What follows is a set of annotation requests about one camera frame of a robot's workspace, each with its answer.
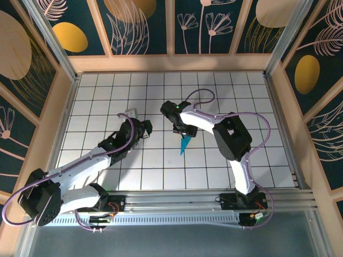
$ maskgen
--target blue triangular piece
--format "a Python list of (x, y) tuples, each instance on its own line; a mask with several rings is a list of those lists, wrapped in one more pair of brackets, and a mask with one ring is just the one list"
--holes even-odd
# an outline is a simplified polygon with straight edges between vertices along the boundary
[(184, 135), (181, 139), (181, 152), (180, 152), (180, 155), (183, 154), (184, 150), (186, 149), (189, 141), (191, 141), (191, 137), (187, 136), (187, 135)]

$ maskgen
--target floor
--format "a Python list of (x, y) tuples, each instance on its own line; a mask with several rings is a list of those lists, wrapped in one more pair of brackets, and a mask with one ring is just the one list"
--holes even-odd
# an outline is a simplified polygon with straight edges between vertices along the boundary
[[(57, 166), (86, 154), (119, 129), (116, 114), (136, 108), (139, 119), (153, 124), (151, 137), (142, 140), (127, 158), (107, 170), (77, 182), (75, 188), (97, 182), (106, 190), (181, 190), (234, 188), (229, 162), (219, 153), (212, 134), (198, 131), (180, 156), (180, 136), (160, 113), (166, 100), (180, 103), (192, 91), (209, 88), (217, 99), (201, 108), (211, 112), (252, 111), (263, 115), (272, 132), (266, 146), (251, 157), (252, 174), (264, 187), (294, 187), (269, 95), (259, 72), (84, 74), (64, 136)], [(211, 98), (200, 92), (191, 102)], [(266, 126), (257, 117), (241, 117), (258, 146)]]

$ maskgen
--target leaf illustration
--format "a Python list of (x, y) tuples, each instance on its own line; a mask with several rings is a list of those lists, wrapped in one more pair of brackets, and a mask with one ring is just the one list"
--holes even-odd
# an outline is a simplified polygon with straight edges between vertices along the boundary
[(114, 1), (109, 5), (111, 13), (117, 18), (107, 17), (112, 26), (111, 48), (115, 55), (136, 55), (146, 53), (150, 36), (146, 17), (141, 9), (137, 9), (133, 1), (132, 8), (124, 0), (118, 0), (120, 8)]
[(334, 56), (343, 46), (343, 27), (327, 27), (323, 29), (314, 42), (297, 48), (297, 51), (311, 45), (314, 46), (318, 55)]
[(62, 17), (66, 6), (66, 0), (37, 0), (40, 8), (44, 12), (44, 16), (48, 20), (56, 21)]

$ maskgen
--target purple cable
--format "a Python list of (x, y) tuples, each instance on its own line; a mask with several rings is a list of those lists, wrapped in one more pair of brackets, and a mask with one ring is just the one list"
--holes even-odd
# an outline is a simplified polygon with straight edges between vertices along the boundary
[(88, 156), (88, 157), (86, 157), (86, 158), (84, 158), (84, 159), (78, 161), (77, 163), (74, 163), (73, 165), (67, 167), (66, 169), (64, 169), (63, 171), (61, 171), (61, 173), (56, 173), (56, 174), (53, 174), (53, 175), (51, 175), (51, 176), (49, 176), (49, 177), (46, 177), (46, 178), (44, 178), (44, 179), (37, 180), (37, 181), (35, 181), (35, 182), (31, 183), (31, 184), (28, 184), (27, 186), (24, 186), (23, 188), (19, 189), (18, 191), (16, 191), (16, 193), (12, 194), (12, 195), (8, 198), (8, 200), (6, 201), (6, 203), (4, 204), (4, 207), (3, 207), (2, 212), (1, 212), (1, 216), (2, 216), (3, 221), (4, 221), (6, 224), (11, 225), (11, 226), (21, 226), (21, 225), (25, 225), (25, 224), (27, 224), (27, 223), (30, 223), (30, 222), (33, 221), (33, 220), (29, 220), (29, 221), (25, 221), (25, 222), (20, 222), (20, 223), (11, 222), (11, 221), (7, 218), (7, 216), (6, 216), (6, 210), (7, 210), (8, 206), (9, 206), (9, 204), (11, 203), (11, 201), (12, 201), (18, 194), (22, 193), (23, 191), (25, 191), (25, 190), (27, 190), (27, 189), (33, 187), (33, 186), (36, 186), (36, 185), (39, 185), (39, 184), (41, 184), (41, 183), (43, 183), (43, 182), (45, 182), (45, 181), (48, 181), (49, 179), (52, 179), (52, 178), (55, 178), (55, 177), (57, 177), (57, 176), (59, 176), (59, 175), (61, 175), (61, 174), (64, 174), (64, 173), (66, 173), (67, 171), (69, 171), (69, 170), (75, 168), (76, 166), (78, 166), (78, 165), (84, 163), (85, 161), (87, 161), (87, 160), (89, 160), (89, 159), (92, 159), (92, 158), (98, 157), (98, 156), (113, 154), (113, 153), (119, 152), (120, 150), (122, 150), (122, 149), (124, 149), (125, 147), (127, 147), (127, 146), (131, 143), (131, 141), (132, 141), (132, 139), (133, 139), (133, 135), (135, 134), (135, 127), (134, 127), (134, 125), (133, 125), (132, 120), (130, 119), (130, 117), (129, 117), (128, 115), (120, 113), (120, 114), (117, 114), (117, 116), (124, 116), (124, 117), (130, 122), (130, 125), (131, 125), (131, 135), (130, 135), (130, 139), (129, 139), (128, 142), (126, 142), (126, 144), (124, 144), (123, 146), (120, 146), (120, 147), (117, 148), (117, 149), (114, 149), (114, 150), (111, 150), (111, 151), (108, 151), (108, 152), (105, 152), (105, 153), (99, 153), (99, 154), (95, 154), (95, 155), (93, 155), (93, 156)]
[(201, 114), (201, 115), (203, 115), (203, 116), (205, 116), (205, 117), (214, 118), (214, 119), (217, 119), (217, 118), (229, 118), (229, 117), (234, 117), (234, 116), (239, 116), (239, 115), (253, 115), (253, 116), (257, 116), (258, 118), (262, 119), (262, 120), (265, 122), (265, 124), (267, 125), (268, 132), (267, 132), (266, 138), (264, 139), (264, 141), (263, 141), (259, 146), (257, 146), (257, 147), (256, 147), (255, 149), (253, 149), (251, 152), (249, 152), (249, 153), (247, 154), (246, 158), (245, 158), (245, 168), (246, 168), (246, 170), (247, 170), (247, 172), (248, 172), (248, 178), (249, 178), (249, 180), (252, 181), (256, 186), (258, 186), (259, 188), (261, 188), (261, 189), (270, 197), (270, 200), (271, 200), (271, 202), (272, 202), (272, 210), (271, 210), (271, 212), (270, 212), (270, 215), (269, 215), (268, 219), (267, 219), (264, 223), (262, 223), (262, 224), (260, 224), (260, 225), (257, 225), (257, 226), (243, 226), (244, 229), (245, 229), (245, 228), (248, 228), (248, 229), (260, 228), (261, 226), (266, 225), (266, 224), (271, 220), (271, 218), (273, 217), (273, 215), (274, 215), (275, 204), (274, 204), (274, 199), (273, 199), (273, 196), (271, 195), (271, 193), (270, 193), (267, 189), (265, 189), (265, 188), (262, 187), (261, 185), (257, 184), (257, 183), (253, 180), (253, 178), (252, 178), (252, 176), (251, 176), (251, 174), (250, 174), (250, 170), (249, 170), (249, 158), (250, 158), (250, 156), (251, 156), (254, 152), (256, 152), (258, 149), (260, 149), (261, 147), (263, 147), (263, 146), (267, 143), (267, 141), (268, 141), (268, 139), (269, 139), (269, 137), (270, 137), (270, 133), (271, 133), (270, 124), (269, 124), (268, 120), (267, 120), (265, 117), (263, 117), (261, 114), (255, 113), (255, 112), (238, 112), (238, 113), (236, 113), (236, 114), (227, 114), (227, 115), (222, 115), (222, 116), (215, 116), (215, 115), (211, 115), (211, 114), (206, 114), (206, 113), (204, 113), (204, 112), (202, 112), (202, 111), (196, 109), (196, 106), (199, 105), (199, 104), (201, 104), (201, 103), (210, 103), (210, 102), (212, 102), (212, 101), (215, 99), (215, 95), (214, 95), (214, 93), (213, 93), (211, 90), (209, 90), (209, 89), (207, 89), (207, 88), (200, 88), (200, 89), (194, 90), (192, 93), (190, 93), (190, 95), (186, 98), (186, 100), (189, 99), (189, 97), (190, 97), (192, 94), (194, 94), (195, 92), (201, 91), (201, 90), (211, 92), (212, 95), (213, 95), (213, 97), (212, 97), (212, 99), (209, 100), (209, 101), (206, 101), (206, 102), (197, 102), (197, 103), (195, 103), (195, 104), (193, 105), (194, 111), (195, 111), (195, 112), (197, 112), (197, 113), (199, 113), (199, 114)]

